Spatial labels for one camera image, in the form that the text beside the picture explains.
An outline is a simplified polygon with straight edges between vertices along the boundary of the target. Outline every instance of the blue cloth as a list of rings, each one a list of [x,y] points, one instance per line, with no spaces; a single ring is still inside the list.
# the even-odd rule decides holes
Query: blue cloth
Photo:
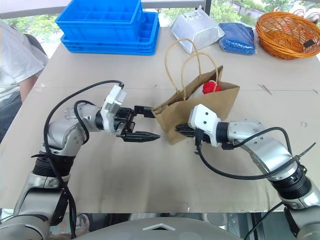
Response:
[[[252,55],[256,52],[254,31],[237,22],[220,23],[224,36],[219,39],[220,47],[226,52]]]
[[[0,143],[15,119],[21,105],[20,91],[12,93],[8,99],[0,102]]]

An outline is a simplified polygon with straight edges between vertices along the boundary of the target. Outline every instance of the blue bag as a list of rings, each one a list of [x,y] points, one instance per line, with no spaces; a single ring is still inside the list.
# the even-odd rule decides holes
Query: blue bag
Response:
[[[219,39],[220,47],[226,52],[252,55],[256,53],[254,31],[237,22],[220,23],[224,36]]]

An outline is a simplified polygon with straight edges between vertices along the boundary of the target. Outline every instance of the red object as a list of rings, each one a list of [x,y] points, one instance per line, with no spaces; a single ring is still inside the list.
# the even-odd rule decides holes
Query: red object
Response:
[[[215,86],[216,86],[216,82],[215,81],[206,82],[205,84],[203,84],[203,89],[202,89],[203,94],[212,93],[214,91],[214,89],[215,89]],[[221,86],[219,84],[216,86],[215,91],[216,92],[221,91]]]

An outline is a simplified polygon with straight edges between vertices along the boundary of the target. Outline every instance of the white t-shirt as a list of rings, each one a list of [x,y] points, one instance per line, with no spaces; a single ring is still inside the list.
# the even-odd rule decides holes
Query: white t-shirt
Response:
[[[0,20],[0,101],[20,90],[19,83],[39,75],[48,57],[27,37]]]

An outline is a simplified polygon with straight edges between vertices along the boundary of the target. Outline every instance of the label on package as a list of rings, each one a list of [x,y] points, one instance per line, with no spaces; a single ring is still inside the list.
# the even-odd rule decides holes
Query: label on package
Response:
[[[202,16],[197,11],[186,12],[186,13],[183,13],[182,16],[184,17],[184,20],[186,22],[190,22],[192,20],[202,18]]]

